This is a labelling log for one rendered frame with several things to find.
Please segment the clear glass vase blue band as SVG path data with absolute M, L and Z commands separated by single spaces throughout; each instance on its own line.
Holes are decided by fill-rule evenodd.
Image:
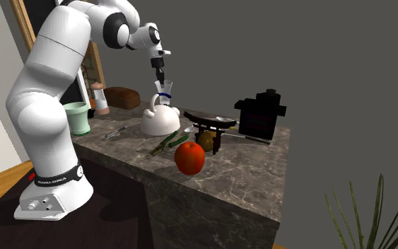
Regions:
M 172 98 L 170 91 L 172 88 L 172 81 L 164 80 L 164 82 L 156 81 L 156 88 L 159 94 L 159 103 L 161 105 L 169 105 L 170 99 Z

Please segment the brown bread loaf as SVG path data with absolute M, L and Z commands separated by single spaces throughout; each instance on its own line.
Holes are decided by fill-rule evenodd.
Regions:
M 141 104 L 140 95 L 137 91 L 125 87 L 108 87 L 104 94 L 109 106 L 131 110 Z

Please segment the white kettle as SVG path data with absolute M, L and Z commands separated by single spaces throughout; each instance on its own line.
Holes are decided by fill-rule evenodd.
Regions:
M 145 109 L 141 118 L 141 131 L 150 136 L 170 135 L 180 128 L 180 111 L 168 105 L 156 105 L 159 94 L 155 94 L 150 107 Z

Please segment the white pepper mill brown cap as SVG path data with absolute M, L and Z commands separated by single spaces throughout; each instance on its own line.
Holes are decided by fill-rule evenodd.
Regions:
M 110 113 L 110 109 L 104 94 L 104 88 L 105 87 L 98 82 L 95 82 L 90 85 L 90 89 L 94 94 L 95 109 L 99 115 L 107 115 Z

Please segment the black gate shaped figure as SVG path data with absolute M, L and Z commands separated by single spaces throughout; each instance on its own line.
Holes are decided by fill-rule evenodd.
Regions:
M 236 121 L 218 121 L 196 117 L 187 111 L 184 111 L 183 116 L 193 122 L 194 127 L 198 128 L 198 132 L 194 134 L 195 142 L 198 142 L 199 136 L 206 130 L 216 133 L 216 136 L 213 138 L 213 155 L 215 155 L 221 147 L 221 135 L 226 132 L 226 129 L 234 127 L 237 124 Z

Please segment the brown potato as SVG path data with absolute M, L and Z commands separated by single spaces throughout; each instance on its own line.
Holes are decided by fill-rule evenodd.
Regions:
M 200 145 L 205 152 L 209 152 L 213 150 L 213 139 L 215 137 L 216 132 L 206 130 L 198 136 L 196 143 Z

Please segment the pale green cup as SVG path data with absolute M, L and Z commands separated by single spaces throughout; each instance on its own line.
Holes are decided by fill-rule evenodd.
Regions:
M 88 123 L 89 106 L 84 102 L 67 103 L 63 105 L 71 133 L 73 135 L 84 135 L 89 133 Z

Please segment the red apple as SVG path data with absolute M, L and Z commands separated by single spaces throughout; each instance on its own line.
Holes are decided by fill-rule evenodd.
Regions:
M 178 170 L 185 175 L 196 175 L 204 165 L 204 150 L 193 141 L 185 142 L 175 151 L 175 164 Z

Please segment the black box shaped appliance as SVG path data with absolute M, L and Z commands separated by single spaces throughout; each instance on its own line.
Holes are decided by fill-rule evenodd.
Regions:
M 286 106 L 280 104 L 281 95 L 268 88 L 256 98 L 245 98 L 234 104 L 240 110 L 240 134 L 271 141 L 274 136 L 277 117 L 286 115 Z

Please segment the wooden framed dark door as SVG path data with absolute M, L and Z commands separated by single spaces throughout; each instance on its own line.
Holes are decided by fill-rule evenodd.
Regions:
M 8 0 L 28 51 L 31 51 L 36 35 L 46 17 L 63 1 L 67 0 Z M 96 82 L 105 86 L 98 46 L 90 41 L 75 81 L 61 96 L 61 103 L 83 101 L 94 108 L 94 95 L 90 85 Z

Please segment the dark robot stand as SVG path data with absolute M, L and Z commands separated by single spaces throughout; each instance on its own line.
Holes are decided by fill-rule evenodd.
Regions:
M 88 160 L 93 196 L 59 221 L 13 217 L 24 175 L 0 198 L 0 249 L 155 249 L 143 184 Z

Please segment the green leafy plant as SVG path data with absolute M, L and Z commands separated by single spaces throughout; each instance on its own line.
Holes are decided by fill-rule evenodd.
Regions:
M 349 226 L 349 223 L 346 219 L 346 216 L 344 215 L 344 211 L 341 208 L 340 202 L 334 190 L 332 190 L 332 194 L 334 197 L 335 204 L 344 222 L 344 225 L 346 226 L 346 231 L 352 242 L 353 246 L 352 249 L 398 249 L 398 223 L 396 224 L 396 221 L 398 219 L 398 210 L 394 215 L 388 229 L 385 231 L 384 236 L 380 241 L 380 244 L 376 245 L 376 238 L 380 227 L 380 220 L 382 218 L 382 206 L 384 202 L 385 179 L 383 174 L 379 175 L 377 182 L 372 225 L 366 243 L 364 243 L 365 240 L 364 240 L 363 229 L 361 226 L 361 220 L 358 212 L 355 192 L 351 181 L 349 181 L 349 190 L 351 195 L 351 203 L 353 207 L 353 215 L 356 222 L 358 241 L 356 241 L 355 238 L 353 237 L 351 227 Z

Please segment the black handled long knife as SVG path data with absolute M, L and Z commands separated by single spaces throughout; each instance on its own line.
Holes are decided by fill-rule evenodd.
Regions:
M 265 140 L 254 138 L 254 137 L 247 137 L 247 136 L 243 136 L 243 135 L 228 134 L 228 133 L 222 133 L 221 135 L 230 136 L 230 137 L 239 137 L 239 138 L 248 139 L 248 140 L 251 140 L 251 141 L 256 141 L 256 142 L 263 143 L 263 144 L 268 144 L 268 145 L 271 144 L 269 141 L 265 141 Z

